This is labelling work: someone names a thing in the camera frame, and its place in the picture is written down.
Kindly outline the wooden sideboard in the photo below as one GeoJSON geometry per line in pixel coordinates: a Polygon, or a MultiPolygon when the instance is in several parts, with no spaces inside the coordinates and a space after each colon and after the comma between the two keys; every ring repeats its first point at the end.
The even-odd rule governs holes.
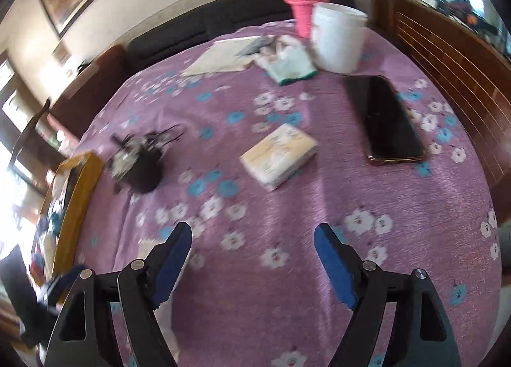
{"type": "Polygon", "coordinates": [[[412,0],[372,0],[373,24],[441,91],[475,146],[496,216],[510,219],[510,64],[460,23],[412,0]]]}

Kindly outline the white green-edged cloth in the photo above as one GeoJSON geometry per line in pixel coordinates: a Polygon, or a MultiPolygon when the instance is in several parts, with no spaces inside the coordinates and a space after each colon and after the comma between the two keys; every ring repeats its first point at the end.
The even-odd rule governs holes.
{"type": "Polygon", "coordinates": [[[318,73],[305,45],[289,35],[281,35],[274,44],[262,47],[254,63],[280,86],[313,78],[318,73]]]}

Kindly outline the white paper booklet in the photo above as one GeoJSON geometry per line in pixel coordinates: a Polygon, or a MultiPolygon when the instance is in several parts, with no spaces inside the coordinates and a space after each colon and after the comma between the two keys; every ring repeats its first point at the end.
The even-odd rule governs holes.
{"type": "Polygon", "coordinates": [[[274,35],[263,35],[215,41],[183,70],[182,76],[244,71],[258,57],[260,49],[271,45],[274,40],[274,35]]]}

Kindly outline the purple floral tablecloth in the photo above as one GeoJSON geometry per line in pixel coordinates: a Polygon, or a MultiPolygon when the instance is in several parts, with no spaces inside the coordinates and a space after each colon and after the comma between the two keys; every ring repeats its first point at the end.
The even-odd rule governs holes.
{"type": "Polygon", "coordinates": [[[262,69],[182,76],[199,45],[129,78],[93,119],[79,151],[108,160],[112,134],[181,124],[164,177],[140,196],[95,187],[77,256],[99,273],[122,269],[191,226],[190,260],[158,311],[182,366],[325,366],[351,317],[314,249],[328,223],[381,268],[424,268],[449,315],[465,366],[483,359],[500,295],[495,209],[476,150],[447,98],[414,63],[369,34],[359,66],[396,89],[428,154],[375,167],[343,79],[330,72],[287,86],[262,69]],[[282,124],[318,142],[316,154],[274,191],[240,156],[282,124]]]}

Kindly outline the black electric motor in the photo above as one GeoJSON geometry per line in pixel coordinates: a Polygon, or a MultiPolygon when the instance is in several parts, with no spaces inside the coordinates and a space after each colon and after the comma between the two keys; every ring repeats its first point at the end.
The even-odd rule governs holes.
{"type": "Polygon", "coordinates": [[[113,180],[113,193],[128,187],[135,194],[154,191],[163,179],[164,167],[160,163],[164,149],[185,133],[181,124],[162,131],[146,134],[112,134],[110,141],[118,148],[107,161],[106,169],[113,180]]]}

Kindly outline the black smartphone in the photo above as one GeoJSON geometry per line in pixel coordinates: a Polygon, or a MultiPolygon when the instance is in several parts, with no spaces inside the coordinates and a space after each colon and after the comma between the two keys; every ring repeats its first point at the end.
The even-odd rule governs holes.
{"type": "Polygon", "coordinates": [[[348,76],[344,87],[365,135],[367,158],[386,165],[424,161],[426,151],[392,84],[382,76],[348,76]]]}

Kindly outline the beige facial tissue pack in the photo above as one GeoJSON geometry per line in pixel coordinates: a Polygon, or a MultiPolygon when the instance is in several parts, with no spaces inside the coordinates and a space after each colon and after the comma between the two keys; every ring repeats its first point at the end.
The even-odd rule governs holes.
{"type": "Polygon", "coordinates": [[[247,173],[267,191],[274,191],[317,152],[318,142],[290,124],[282,124],[240,156],[247,173]]]}

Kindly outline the black sofa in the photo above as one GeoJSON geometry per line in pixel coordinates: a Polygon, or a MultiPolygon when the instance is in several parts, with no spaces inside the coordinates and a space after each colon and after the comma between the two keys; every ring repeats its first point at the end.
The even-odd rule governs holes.
{"type": "Polygon", "coordinates": [[[291,7],[284,0],[212,1],[136,37],[127,46],[127,60],[136,73],[243,27],[292,18],[291,7]]]}

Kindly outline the white plastic bucket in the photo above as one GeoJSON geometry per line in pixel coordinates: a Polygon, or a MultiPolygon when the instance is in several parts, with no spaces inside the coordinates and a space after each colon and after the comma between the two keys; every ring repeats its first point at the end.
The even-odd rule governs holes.
{"type": "Polygon", "coordinates": [[[367,33],[368,16],[356,8],[314,5],[310,42],[316,65],[337,74],[355,72],[367,33]]]}

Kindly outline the yellow-rimmed cardboard tray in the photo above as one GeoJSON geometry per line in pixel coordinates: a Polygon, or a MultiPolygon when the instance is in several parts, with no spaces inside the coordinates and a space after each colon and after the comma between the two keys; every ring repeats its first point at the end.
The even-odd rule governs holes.
{"type": "Polygon", "coordinates": [[[59,164],[37,217],[30,253],[28,272],[38,287],[73,267],[81,227],[102,170],[101,158],[92,151],[59,164]]]}

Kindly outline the wooden chair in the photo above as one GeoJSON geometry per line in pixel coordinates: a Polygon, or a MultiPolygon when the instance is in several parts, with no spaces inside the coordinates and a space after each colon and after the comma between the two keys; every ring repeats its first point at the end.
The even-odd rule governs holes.
{"type": "Polygon", "coordinates": [[[51,99],[48,98],[44,105],[42,105],[42,108],[28,121],[27,126],[23,129],[23,132],[20,134],[19,138],[17,139],[17,142],[13,146],[12,152],[11,152],[11,159],[8,164],[8,169],[12,172],[15,171],[15,163],[17,161],[17,157],[20,154],[20,152],[23,150],[23,146],[27,142],[28,138],[31,134],[34,133],[35,127],[39,120],[46,115],[46,113],[50,110],[50,104],[51,99]]]}

